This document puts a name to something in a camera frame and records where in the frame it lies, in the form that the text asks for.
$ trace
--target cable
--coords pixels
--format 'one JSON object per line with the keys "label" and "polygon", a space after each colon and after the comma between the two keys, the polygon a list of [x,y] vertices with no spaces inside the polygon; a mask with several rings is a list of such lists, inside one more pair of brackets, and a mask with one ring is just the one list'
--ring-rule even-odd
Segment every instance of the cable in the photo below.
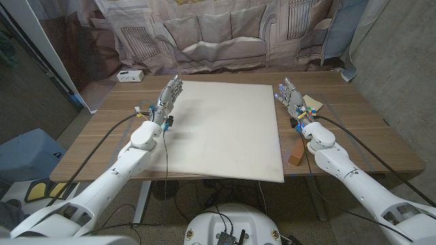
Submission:
{"label": "cable", "polygon": [[[163,138],[163,145],[165,146],[165,155],[166,155],[166,173],[165,173],[165,185],[163,187],[163,200],[166,200],[166,183],[168,180],[168,149],[166,148],[166,142],[165,142],[165,132],[163,132],[162,138]],[[163,208],[164,210],[166,210],[166,205],[165,202],[163,203]]]}
{"label": "cable", "polygon": [[265,202],[264,192],[262,191],[262,187],[260,186],[260,180],[259,180],[259,189],[260,189],[260,194],[262,194],[262,199],[264,200],[265,214],[268,215],[268,211],[266,210],[266,202]]}
{"label": "cable", "polygon": [[124,223],[124,224],[118,224],[118,225],[111,225],[109,227],[102,227],[102,228],[99,228],[99,229],[94,229],[92,231],[88,231],[88,232],[84,233],[83,235],[81,235],[80,237],[83,237],[83,236],[86,236],[86,235],[89,235],[89,234],[92,234],[92,233],[95,233],[95,232],[98,232],[98,231],[103,231],[105,229],[111,229],[111,228],[124,227],[124,226],[130,226],[130,227],[133,228],[134,225],[135,226],[161,226],[164,223],[165,223],[165,221],[160,223],[160,224]]}
{"label": "cable", "polygon": [[[301,140],[304,142],[305,139],[304,139],[304,137],[302,136],[302,133],[300,133],[300,136],[301,136]],[[393,231],[393,232],[395,232],[395,233],[401,235],[402,237],[404,237],[405,239],[407,239],[409,242],[414,242],[414,241],[412,241],[410,238],[408,238],[406,235],[402,234],[401,232],[399,232],[399,231],[397,231],[397,230],[395,230],[395,229],[393,229],[393,228],[391,228],[391,227],[389,227],[389,226],[387,226],[387,225],[381,224],[381,223],[379,223],[379,222],[377,222],[377,221],[374,221],[374,220],[372,220],[372,219],[369,219],[369,218],[367,218],[367,217],[363,217],[363,216],[361,216],[361,215],[359,215],[359,214],[355,214],[355,213],[353,213],[353,212],[350,212],[350,211],[348,211],[348,210],[345,210],[345,209],[343,209],[343,208],[340,208],[339,206],[336,206],[333,202],[328,201],[328,200],[327,200],[327,199],[326,199],[326,198],[321,194],[320,190],[318,190],[318,187],[317,187],[317,185],[316,185],[316,181],[315,181],[315,177],[314,177],[313,174],[312,174],[312,169],[311,169],[311,165],[310,165],[310,162],[309,162],[309,157],[307,156],[306,146],[305,146],[305,155],[306,155],[306,159],[307,159],[307,165],[309,166],[309,173],[311,174],[311,180],[312,180],[312,182],[313,182],[313,186],[315,187],[315,190],[318,192],[318,194],[320,195],[320,197],[321,197],[321,198],[322,198],[326,203],[332,205],[333,207],[335,207],[335,208],[337,208],[337,209],[339,209],[339,210],[341,210],[341,211],[343,211],[343,212],[346,212],[346,213],[348,213],[348,214],[351,214],[351,215],[357,216],[357,217],[359,217],[359,218],[363,218],[364,220],[369,221],[369,222],[372,222],[372,223],[375,223],[375,224],[377,224],[377,225],[381,225],[382,227],[385,227],[385,228],[387,228],[387,229],[389,229],[389,230],[391,230],[391,231]]]}
{"label": "cable", "polygon": [[102,225],[102,227],[104,227],[108,222],[109,222],[109,220],[110,220],[110,218],[112,218],[112,215],[114,215],[115,214],[115,212],[116,211],[119,211],[122,207],[124,207],[124,206],[129,206],[129,207],[131,207],[131,208],[133,208],[134,209],[134,211],[136,211],[136,209],[135,209],[135,207],[133,206],[133,205],[131,205],[131,204],[124,204],[124,205],[121,205],[121,206],[119,206],[112,214],[110,214],[110,216],[109,216],[109,218],[106,220],[106,222]]}
{"label": "cable", "polygon": [[291,242],[291,244],[294,243],[293,241],[291,241],[291,239],[285,237],[284,235],[280,234],[280,237],[283,238],[284,240],[288,241],[288,242]]}
{"label": "cable", "polygon": [[[224,181],[224,180],[231,180],[231,183],[223,184],[222,181]],[[238,184],[237,185],[234,185],[233,184],[233,179],[223,179],[223,180],[214,180],[214,181],[215,181],[214,182],[214,188],[215,188],[215,190],[217,192],[214,193],[213,195],[215,195],[215,194],[222,195],[223,197],[225,197],[226,201],[229,202],[229,201],[233,200],[233,197],[234,197],[232,195],[233,193],[236,192],[238,194],[242,194],[243,197],[244,197],[243,193],[246,192],[246,193],[250,194],[252,197],[255,197],[256,204],[250,203],[249,204],[250,206],[257,207],[260,210],[264,209],[264,204],[261,201],[262,198],[260,198],[259,187],[256,189],[256,188],[254,188],[252,186],[247,186],[247,185],[240,184],[240,180],[238,180]],[[230,194],[226,195],[224,190],[230,191]]]}
{"label": "cable", "polygon": [[[101,146],[101,144],[103,144],[104,140],[110,135],[110,133],[112,133],[112,131],[114,131],[115,128],[117,128],[121,123],[125,122],[126,120],[129,120],[130,118],[136,116],[138,113],[136,112],[135,114],[132,114],[126,118],[124,118],[123,120],[119,121],[116,125],[114,125],[111,129],[109,129],[109,131],[105,134],[105,136],[103,136],[103,138],[100,140],[100,142],[98,142],[98,144],[94,147],[94,149],[91,151],[91,153],[89,153],[89,155],[86,157],[86,159],[83,161],[83,163],[80,165],[80,167],[76,170],[76,172],[73,174],[73,176],[71,176],[71,178],[69,178],[69,180],[67,181],[67,183],[62,187],[62,189],[52,198],[52,200],[47,204],[46,207],[51,206],[58,198],[59,196],[62,195],[62,193],[65,191],[65,189],[67,187],[70,186],[70,184],[73,182],[74,178],[76,178],[76,176],[80,173],[80,171],[82,171],[82,168],[88,163],[88,160],[93,156],[94,152]],[[150,113],[148,112],[141,112],[141,114],[143,115],[147,115],[149,116]]]}
{"label": "cable", "polygon": [[217,209],[217,212],[218,212],[219,216],[223,220],[223,223],[224,223],[224,233],[227,233],[227,225],[225,225],[225,221],[224,221],[223,215],[219,212],[217,204],[215,204],[215,208]]}
{"label": "cable", "polygon": [[233,234],[233,223],[232,223],[232,221],[230,220],[229,217],[227,217],[225,214],[222,214],[222,213],[219,213],[219,212],[213,212],[213,211],[204,211],[204,212],[201,212],[201,213],[199,213],[199,214],[205,214],[205,213],[219,214],[220,216],[224,216],[224,217],[226,217],[226,218],[229,220],[229,222],[230,222],[230,224],[231,224],[231,226],[232,226],[232,230],[230,231],[230,235]]}
{"label": "cable", "polygon": [[177,192],[176,192],[176,195],[174,196],[174,205],[176,206],[176,209],[177,209],[177,211],[183,216],[183,218],[185,218],[185,220],[189,223],[189,222],[191,222],[183,213],[182,213],[182,211],[180,210],[180,208],[178,207],[178,205],[177,205],[177,194],[178,194],[178,192],[182,189],[182,187],[184,187],[185,185],[187,185],[187,184],[194,184],[195,186],[196,186],[196,197],[197,197],[197,202],[198,202],[198,205],[201,207],[201,208],[203,208],[203,206],[202,206],[202,204],[200,203],[200,200],[198,199],[198,186],[197,186],[197,184],[195,183],[195,182],[186,182],[186,183],[184,183],[184,184],[182,184],[179,188],[178,188],[178,190],[177,190]]}
{"label": "cable", "polygon": [[352,132],[348,131],[344,126],[340,125],[339,123],[326,118],[324,116],[314,116],[314,118],[321,118],[324,120],[327,120],[328,122],[338,126],[340,129],[344,130],[346,133],[348,133],[353,139],[355,139],[365,150],[367,150],[371,155],[373,155],[383,166],[385,166],[389,171],[391,171],[397,178],[399,178],[404,184],[406,184],[408,187],[410,187],[416,194],[418,194],[420,197],[422,197],[427,203],[432,205],[436,208],[436,203],[431,201],[424,193],[422,193],[420,190],[418,190],[414,185],[410,184],[409,181],[401,177],[394,169],[391,168],[387,163],[385,163],[379,156],[377,156],[371,149],[368,148],[363,142],[361,142]]}
{"label": "cable", "polygon": [[136,231],[135,228],[131,228],[131,229],[133,229],[136,232],[136,235],[138,235],[138,237],[139,237],[139,245],[142,245],[142,238],[141,238],[141,235],[139,234],[139,232]]}

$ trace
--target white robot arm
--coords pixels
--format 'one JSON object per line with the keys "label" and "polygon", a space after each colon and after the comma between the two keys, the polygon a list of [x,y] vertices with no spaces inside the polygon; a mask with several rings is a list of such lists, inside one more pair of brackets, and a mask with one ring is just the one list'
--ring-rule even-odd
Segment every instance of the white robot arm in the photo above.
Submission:
{"label": "white robot arm", "polygon": [[436,208],[393,195],[359,169],[349,159],[347,151],[336,143],[334,134],[306,112],[305,102],[295,86],[288,78],[285,81],[286,85],[279,87],[281,94],[275,97],[298,121],[297,131],[311,140],[307,149],[315,155],[318,167],[340,180],[375,221],[403,234],[380,226],[392,244],[434,244]]}
{"label": "white robot arm", "polygon": [[166,119],[182,91],[182,80],[175,76],[162,90],[150,121],[136,129],[117,161],[81,194],[73,199],[43,208],[26,218],[11,232],[11,238],[42,235],[49,238],[79,237],[94,228],[97,219],[136,174],[147,168],[156,147],[154,137],[168,128]]}

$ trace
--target blue object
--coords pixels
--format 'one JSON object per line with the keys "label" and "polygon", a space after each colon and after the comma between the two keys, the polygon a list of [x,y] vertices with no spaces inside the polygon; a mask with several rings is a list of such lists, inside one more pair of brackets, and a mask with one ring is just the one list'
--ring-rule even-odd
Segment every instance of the blue object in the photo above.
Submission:
{"label": "blue object", "polygon": [[66,150],[42,129],[19,135],[0,145],[0,181],[48,178]]}
{"label": "blue object", "polygon": [[297,132],[301,133],[301,129],[302,129],[301,124],[298,123],[297,127],[295,127],[295,130],[297,130]]}

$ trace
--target wooden block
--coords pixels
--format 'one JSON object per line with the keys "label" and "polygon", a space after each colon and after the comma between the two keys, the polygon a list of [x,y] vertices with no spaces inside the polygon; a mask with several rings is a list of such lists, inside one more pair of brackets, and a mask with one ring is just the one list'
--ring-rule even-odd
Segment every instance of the wooden block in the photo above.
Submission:
{"label": "wooden block", "polygon": [[302,139],[298,139],[287,162],[298,166],[304,153],[305,144],[303,143]]}

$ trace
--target white board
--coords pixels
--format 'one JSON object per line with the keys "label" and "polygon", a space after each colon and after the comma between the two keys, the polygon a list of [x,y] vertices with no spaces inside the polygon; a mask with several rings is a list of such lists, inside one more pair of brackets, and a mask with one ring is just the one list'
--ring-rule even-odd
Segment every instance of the white board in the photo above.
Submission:
{"label": "white board", "polygon": [[[284,182],[273,87],[183,81],[165,133],[168,171]],[[149,170],[164,172],[163,137]]]}

